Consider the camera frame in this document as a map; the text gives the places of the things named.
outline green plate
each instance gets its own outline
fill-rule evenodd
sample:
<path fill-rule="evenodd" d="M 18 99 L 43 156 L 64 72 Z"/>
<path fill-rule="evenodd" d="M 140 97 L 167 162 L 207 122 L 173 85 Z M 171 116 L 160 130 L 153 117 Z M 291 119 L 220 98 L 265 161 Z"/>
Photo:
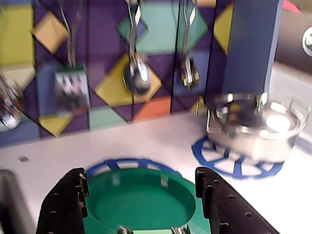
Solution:
<path fill-rule="evenodd" d="M 88 185 L 86 234 L 115 234 L 119 226 L 170 234 L 171 227 L 185 224 L 194 233 L 210 233 L 195 185 L 178 175 L 140 168 L 112 170 L 88 178 Z"/>

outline silver pot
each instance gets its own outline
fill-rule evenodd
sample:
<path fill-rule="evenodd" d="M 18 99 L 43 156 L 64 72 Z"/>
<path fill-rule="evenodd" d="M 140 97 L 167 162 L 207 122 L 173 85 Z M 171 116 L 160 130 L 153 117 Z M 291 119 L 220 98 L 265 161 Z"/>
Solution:
<path fill-rule="evenodd" d="M 268 101 L 267 93 L 229 93 L 208 103 L 208 137 L 251 161 L 282 162 L 305 128 L 310 111 L 311 105 L 304 108 L 295 97 L 288 108 Z"/>
<path fill-rule="evenodd" d="M 23 93 L 18 85 L 0 75 L 0 132 L 14 129 L 23 116 Z"/>

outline pot handle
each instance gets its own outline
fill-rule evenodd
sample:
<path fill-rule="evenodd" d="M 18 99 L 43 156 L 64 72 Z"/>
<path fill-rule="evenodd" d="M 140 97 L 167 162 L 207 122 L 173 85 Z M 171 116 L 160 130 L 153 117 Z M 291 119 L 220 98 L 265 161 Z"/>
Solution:
<path fill-rule="evenodd" d="M 293 97 L 291 104 L 289 106 L 289 109 L 292 109 L 293 105 L 296 104 L 298 106 L 300 106 L 301 108 L 303 108 L 305 111 L 307 111 L 307 118 L 306 118 L 306 123 L 309 121 L 309 117 L 310 117 L 310 113 L 311 113 L 311 105 L 309 104 L 308 107 L 306 107 L 307 105 L 299 98 L 297 97 Z"/>
<path fill-rule="evenodd" d="M 208 109 L 207 113 L 207 132 L 208 133 L 221 133 L 222 125 L 215 120 L 213 111 Z"/>

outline colorful backsplash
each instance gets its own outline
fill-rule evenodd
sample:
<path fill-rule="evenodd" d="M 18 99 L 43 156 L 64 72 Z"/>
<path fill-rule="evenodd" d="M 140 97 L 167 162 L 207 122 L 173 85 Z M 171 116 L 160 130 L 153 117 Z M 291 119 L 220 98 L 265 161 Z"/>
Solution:
<path fill-rule="evenodd" d="M 76 33 L 77 64 L 88 76 L 90 108 L 79 115 L 57 115 L 55 72 L 67 66 L 65 22 L 58 0 L 6 0 L 0 16 L 0 69 L 23 90 L 24 121 L 0 133 L 0 146 L 79 131 L 120 126 L 195 109 L 205 95 L 222 89 L 233 13 L 231 0 L 199 0 L 190 28 L 188 50 L 200 75 L 186 89 L 180 78 L 184 38 L 183 1 L 145 0 L 136 49 L 151 72 L 152 87 L 132 95 L 122 79 L 129 62 L 130 21 L 124 0 L 84 0 Z M 79 0 L 65 0 L 69 26 Z M 187 15 L 193 2 L 188 1 Z"/>

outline sink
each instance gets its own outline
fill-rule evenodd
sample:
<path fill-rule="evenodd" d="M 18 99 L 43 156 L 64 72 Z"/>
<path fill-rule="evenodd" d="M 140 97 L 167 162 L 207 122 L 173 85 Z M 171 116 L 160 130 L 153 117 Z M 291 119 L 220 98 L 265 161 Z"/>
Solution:
<path fill-rule="evenodd" d="M 0 226 L 0 234 L 36 233 L 18 181 L 7 170 L 0 170 Z"/>

